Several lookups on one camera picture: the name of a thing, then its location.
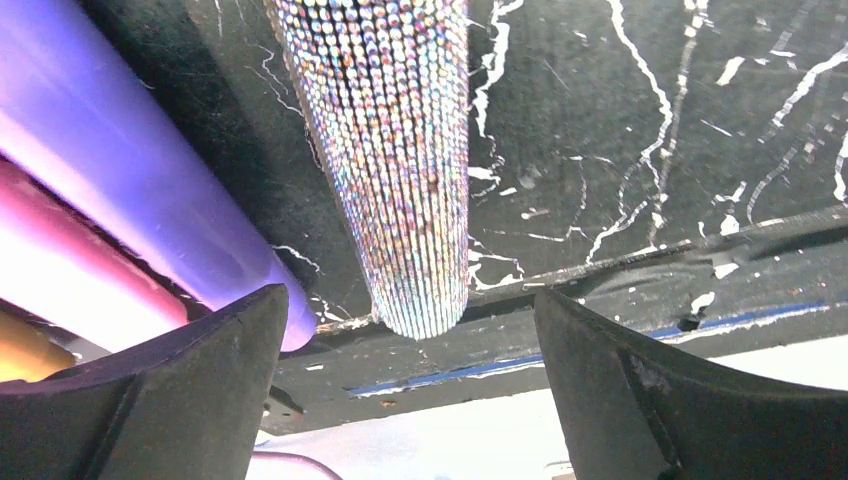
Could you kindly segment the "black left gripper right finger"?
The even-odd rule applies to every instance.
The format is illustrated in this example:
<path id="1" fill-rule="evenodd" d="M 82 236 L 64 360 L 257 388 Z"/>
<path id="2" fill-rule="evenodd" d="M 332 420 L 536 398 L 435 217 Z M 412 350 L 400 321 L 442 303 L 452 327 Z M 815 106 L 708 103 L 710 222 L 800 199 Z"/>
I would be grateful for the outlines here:
<path id="1" fill-rule="evenodd" d="M 534 321 L 579 479 L 843 479 L 847 395 L 725 367 L 553 290 Z"/>

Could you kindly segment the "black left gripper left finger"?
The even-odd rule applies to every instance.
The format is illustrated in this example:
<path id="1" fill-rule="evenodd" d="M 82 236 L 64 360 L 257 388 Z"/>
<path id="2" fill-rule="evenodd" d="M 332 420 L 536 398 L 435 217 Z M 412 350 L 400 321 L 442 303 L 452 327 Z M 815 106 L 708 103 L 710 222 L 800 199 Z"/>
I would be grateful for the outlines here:
<path id="1" fill-rule="evenodd" d="M 5 479 L 242 479 L 287 321 L 268 285 L 137 346 L 1 386 Z"/>

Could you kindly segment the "gold microphone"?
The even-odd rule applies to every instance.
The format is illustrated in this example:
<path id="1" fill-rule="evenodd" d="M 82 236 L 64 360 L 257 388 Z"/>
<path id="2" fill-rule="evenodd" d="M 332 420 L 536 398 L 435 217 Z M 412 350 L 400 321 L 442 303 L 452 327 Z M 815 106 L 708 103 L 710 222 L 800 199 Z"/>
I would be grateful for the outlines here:
<path id="1" fill-rule="evenodd" d="M 37 382 L 76 364 L 67 350 L 11 314 L 1 313 L 1 381 Z"/>

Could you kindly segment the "pink microphone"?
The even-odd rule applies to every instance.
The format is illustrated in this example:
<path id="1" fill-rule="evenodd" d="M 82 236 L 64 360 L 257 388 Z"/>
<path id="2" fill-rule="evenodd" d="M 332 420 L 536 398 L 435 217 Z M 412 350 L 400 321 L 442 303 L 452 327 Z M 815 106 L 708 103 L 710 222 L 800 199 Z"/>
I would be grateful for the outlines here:
<path id="1" fill-rule="evenodd" d="M 9 162 L 1 164 L 1 297 L 110 352 L 188 322 L 179 300 Z"/>

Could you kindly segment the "purple microphone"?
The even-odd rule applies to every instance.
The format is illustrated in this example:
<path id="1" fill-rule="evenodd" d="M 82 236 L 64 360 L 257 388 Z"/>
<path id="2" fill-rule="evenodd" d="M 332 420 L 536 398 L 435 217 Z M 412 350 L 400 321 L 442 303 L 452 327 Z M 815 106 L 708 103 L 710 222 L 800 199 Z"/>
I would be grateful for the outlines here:
<path id="1" fill-rule="evenodd" d="M 282 350 L 312 338 L 298 280 L 74 1 L 1 5 L 1 150 L 210 309 L 284 285 Z"/>

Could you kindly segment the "glitter silver microphone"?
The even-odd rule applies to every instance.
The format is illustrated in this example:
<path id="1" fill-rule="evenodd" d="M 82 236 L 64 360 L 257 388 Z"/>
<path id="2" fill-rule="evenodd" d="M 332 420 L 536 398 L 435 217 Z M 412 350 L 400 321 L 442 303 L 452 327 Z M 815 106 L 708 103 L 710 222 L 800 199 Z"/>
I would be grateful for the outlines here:
<path id="1" fill-rule="evenodd" d="M 468 27 L 463 1 L 265 5 L 372 302 L 423 340 L 468 286 Z"/>

